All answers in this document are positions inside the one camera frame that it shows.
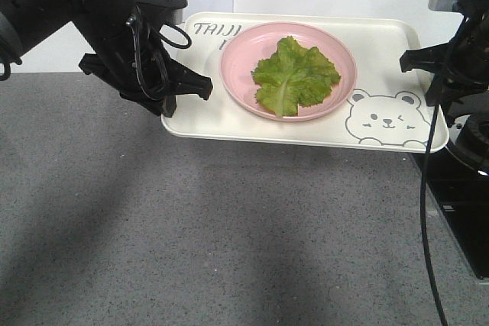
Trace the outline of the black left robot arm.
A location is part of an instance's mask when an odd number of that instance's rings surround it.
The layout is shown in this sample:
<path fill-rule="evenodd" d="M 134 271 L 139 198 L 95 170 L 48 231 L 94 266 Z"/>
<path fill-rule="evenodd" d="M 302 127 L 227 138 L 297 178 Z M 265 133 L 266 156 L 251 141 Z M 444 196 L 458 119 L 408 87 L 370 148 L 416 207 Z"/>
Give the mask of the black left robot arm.
<path fill-rule="evenodd" d="M 177 29 L 186 0 L 1 0 L 1 78 L 66 24 L 92 48 L 79 68 L 155 115 L 170 117 L 176 97 L 208 99 L 209 77 L 174 60 L 162 27 Z"/>

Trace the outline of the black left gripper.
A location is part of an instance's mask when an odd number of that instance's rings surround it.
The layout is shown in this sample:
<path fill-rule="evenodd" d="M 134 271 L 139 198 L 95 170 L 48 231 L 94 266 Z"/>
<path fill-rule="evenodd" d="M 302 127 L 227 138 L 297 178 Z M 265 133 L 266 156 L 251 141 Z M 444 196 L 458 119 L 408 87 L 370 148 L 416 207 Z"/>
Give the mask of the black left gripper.
<path fill-rule="evenodd" d="M 100 16 L 81 15 L 78 30 L 94 50 L 81 59 L 80 69 L 156 116 L 173 117 L 174 95 L 194 94 L 208 100 L 212 93 L 209 77 L 170 57 L 137 5 L 116 24 Z"/>

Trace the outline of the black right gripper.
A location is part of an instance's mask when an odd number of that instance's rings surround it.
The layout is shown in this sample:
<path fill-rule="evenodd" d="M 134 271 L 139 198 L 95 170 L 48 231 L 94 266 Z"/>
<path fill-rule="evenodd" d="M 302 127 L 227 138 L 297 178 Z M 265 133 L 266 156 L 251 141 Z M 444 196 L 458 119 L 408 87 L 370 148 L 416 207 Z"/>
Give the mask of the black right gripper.
<path fill-rule="evenodd" d="M 425 97 L 429 107 L 488 90 L 488 8 L 462 9 L 461 14 L 463 21 L 450 43 L 406 50 L 400 57 L 402 73 L 449 73 L 451 79 L 433 76 Z"/>

